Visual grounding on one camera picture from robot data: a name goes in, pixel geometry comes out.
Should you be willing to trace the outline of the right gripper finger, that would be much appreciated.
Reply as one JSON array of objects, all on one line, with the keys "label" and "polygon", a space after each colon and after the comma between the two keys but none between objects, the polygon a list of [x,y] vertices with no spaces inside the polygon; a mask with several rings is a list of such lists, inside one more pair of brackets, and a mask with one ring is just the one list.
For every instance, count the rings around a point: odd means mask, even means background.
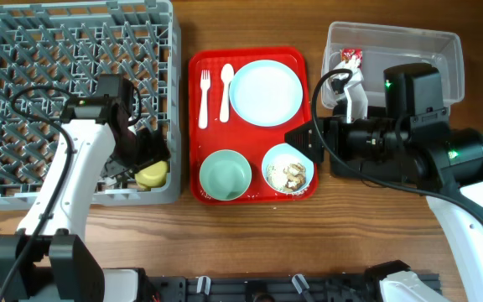
[{"label": "right gripper finger", "polygon": [[284,141],[316,164],[324,162],[325,147],[321,143],[313,122],[290,130],[284,134]]},{"label": "right gripper finger", "polygon": [[345,122],[354,122],[368,118],[368,99],[362,86],[364,81],[360,71],[355,71],[349,81],[348,74],[339,74],[333,77],[331,86],[335,93],[335,100],[345,104]]}]

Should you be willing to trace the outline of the white napkin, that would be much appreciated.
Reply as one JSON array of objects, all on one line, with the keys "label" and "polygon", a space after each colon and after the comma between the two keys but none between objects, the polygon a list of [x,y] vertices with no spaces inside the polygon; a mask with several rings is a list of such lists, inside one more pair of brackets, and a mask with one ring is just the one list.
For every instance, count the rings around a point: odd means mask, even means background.
[{"label": "white napkin", "polygon": [[[351,63],[351,62],[341,61],[337,66],[334,67],[334,70],[337,70],[337,69],[351,70],[352,74],[355,74],[357,71],[360,70],[360,67],[356,62]],[[341,80],[346,79],[347,77],[348,75],[346,73],[340,73],[335,76],[335,78],[341,79]]]}]

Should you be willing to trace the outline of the yellow cup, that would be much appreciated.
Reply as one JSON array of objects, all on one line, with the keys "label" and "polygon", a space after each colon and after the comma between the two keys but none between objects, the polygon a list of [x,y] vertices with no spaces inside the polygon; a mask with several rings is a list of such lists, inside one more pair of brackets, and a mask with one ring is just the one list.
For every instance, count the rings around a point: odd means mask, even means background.
[{"label": "yellow cup", "polygon": [[159,188],[165,185],[168,172],[169,164],[166,161],[159,161],[136,173],[135,180],[142,189]]}]

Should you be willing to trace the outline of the red snack wrapper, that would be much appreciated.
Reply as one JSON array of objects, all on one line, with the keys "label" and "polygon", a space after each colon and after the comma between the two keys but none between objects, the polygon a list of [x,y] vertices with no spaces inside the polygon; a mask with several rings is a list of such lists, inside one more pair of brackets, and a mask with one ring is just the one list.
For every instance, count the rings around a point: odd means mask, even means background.
[{"label": "red snack wrapper", "polygon": [[361,49],[347,48],[340,51],[341,61],[356,62],[361,68],[363,54]]}]

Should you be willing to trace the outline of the green bowl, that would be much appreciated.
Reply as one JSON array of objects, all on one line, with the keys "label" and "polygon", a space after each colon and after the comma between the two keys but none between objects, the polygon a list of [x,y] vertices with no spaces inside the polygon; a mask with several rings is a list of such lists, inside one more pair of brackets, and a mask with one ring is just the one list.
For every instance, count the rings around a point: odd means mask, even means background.
[{"label": "green bowl", "polygon": [[204,192],[219,201],[242,196],[252,182],[252,168],[237,151],[222,149],[208,155],[200,166],[199,182]]}]

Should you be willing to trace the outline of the white plastic fork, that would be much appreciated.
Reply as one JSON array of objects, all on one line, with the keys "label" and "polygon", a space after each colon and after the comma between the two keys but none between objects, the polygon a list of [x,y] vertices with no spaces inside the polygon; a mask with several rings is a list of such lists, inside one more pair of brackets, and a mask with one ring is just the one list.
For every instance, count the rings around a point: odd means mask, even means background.
[{"label": "white plastic fork", "polygon": [[208,70],[202,70],[200,75],[200,112],[198,127],[200,129],[206,129],[208,126],[208,90],[210,89],[210,72]]}]

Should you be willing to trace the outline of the white plastic spoon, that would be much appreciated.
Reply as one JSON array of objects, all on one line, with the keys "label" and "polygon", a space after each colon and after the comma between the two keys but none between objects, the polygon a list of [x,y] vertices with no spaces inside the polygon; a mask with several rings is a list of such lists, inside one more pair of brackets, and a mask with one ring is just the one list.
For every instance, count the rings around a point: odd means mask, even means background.
[{"label": "white plastic spoon", "polygon": [[234,68],[231,64],[225,64],[221,69],[221,81],[223,83],[223,92],[221,98],[221,108],[219,120],[228,122],[230,116],[229,109],[229,87],[235,75]]}]

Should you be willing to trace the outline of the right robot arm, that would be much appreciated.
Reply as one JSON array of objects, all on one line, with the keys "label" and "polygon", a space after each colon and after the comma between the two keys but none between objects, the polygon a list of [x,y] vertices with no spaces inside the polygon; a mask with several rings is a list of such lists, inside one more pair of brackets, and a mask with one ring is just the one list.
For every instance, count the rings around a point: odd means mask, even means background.
[{"label": "right robot arm", "polygon": [[483,136],[450,126],[435,67],[398,65],[383,76],[383,116],[348,122],[313,115],[285,141],[316,164],[330,156],[343,177],[425,197],[467,298],[483,301]]}]

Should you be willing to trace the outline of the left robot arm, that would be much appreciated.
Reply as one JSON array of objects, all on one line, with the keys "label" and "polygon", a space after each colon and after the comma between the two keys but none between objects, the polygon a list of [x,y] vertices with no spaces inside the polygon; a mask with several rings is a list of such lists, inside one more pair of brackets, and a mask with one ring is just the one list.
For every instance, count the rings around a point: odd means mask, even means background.
[{"label": "left robot arm", "polygon": [[0,235],[0,301],[158,301],[141,268],[102,268],[86,247],[86,220],[109,158],[123,170],[169,156],[162,138],[129,130],[140,99],[72,96],[60,114],[59,145],[39,196],[13,235]]}]

